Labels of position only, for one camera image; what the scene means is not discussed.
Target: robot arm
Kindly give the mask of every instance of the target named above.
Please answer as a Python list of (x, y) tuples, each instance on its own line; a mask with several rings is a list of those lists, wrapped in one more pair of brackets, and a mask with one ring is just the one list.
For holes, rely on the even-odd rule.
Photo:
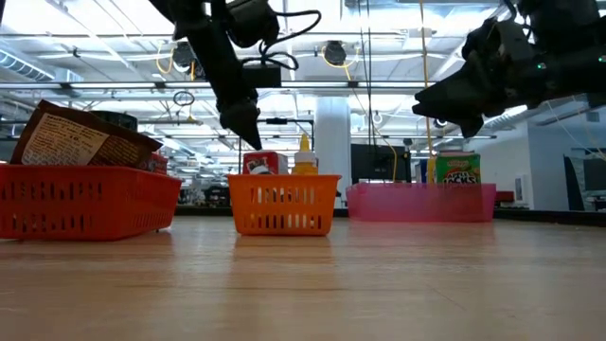
[[(581, 93), (590, 105), (601, 105), (606, 84), (606, 21), (596, 0), (520, 0), (518, 10), (530, 25), (512, 16), (491, 18), (471, 32), (463, 47), (465, 64), (452, 76), (415, 95), (413, 112), (447, 120), (465, 137), (478, 133), (486, 117), (507, 108)], [(529, 29), (534, 43), (528, 41)]]
[[(260, 150), (258, 93), (244, 77), (230, 38), (240, 47), (258, 41), (270, 45), (277, 40), (279, 25), (267, 0), (236, 0), (228, 5), (225, 0), (210, 0), (210, 15), (205, 12), (204, 2), (208, 1), (204, 0), (150, 1), (175, 24), (173, 39), (187, 38), (217, 97), (221, 125)], [(263, 65), (256, 75), (275, 74), (276, 68)]]

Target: green box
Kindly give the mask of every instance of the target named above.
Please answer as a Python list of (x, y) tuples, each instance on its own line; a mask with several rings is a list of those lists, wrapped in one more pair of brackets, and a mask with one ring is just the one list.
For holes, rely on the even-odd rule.
[(457, 153), (438, 156), (436, 182), (438, 184), (481, 184), (480, 155)]

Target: wooden table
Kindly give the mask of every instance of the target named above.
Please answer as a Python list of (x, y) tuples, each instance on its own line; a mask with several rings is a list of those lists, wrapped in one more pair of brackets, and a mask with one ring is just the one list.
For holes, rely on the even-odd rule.
[(0, 242), (0, 340), (605, 340), (606, 229), (228, 218), (112, 243)]

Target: plastic basket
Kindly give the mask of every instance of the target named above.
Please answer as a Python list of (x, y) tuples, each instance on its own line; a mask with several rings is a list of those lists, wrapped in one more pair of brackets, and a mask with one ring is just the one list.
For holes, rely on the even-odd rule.
[(356, 184), (349, 217), (365, 222), (482, 223), (492, 221), (496, 185)]
[(181, 181), (121, 167), (0, 166), (0, 238), (115, 241), (167, 227)]
[(326, 236), (339, 175), (230, 175), (242, 235)]

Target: yellow bottle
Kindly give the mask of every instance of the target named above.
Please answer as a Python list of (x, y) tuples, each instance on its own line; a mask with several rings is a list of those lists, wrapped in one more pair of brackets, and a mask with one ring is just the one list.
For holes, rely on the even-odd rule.
[(317, 175), (315, 153), (310, 150), (310, 140), (307, 135), (301, 136), (299, 151), (294, 154), (294, 175)]

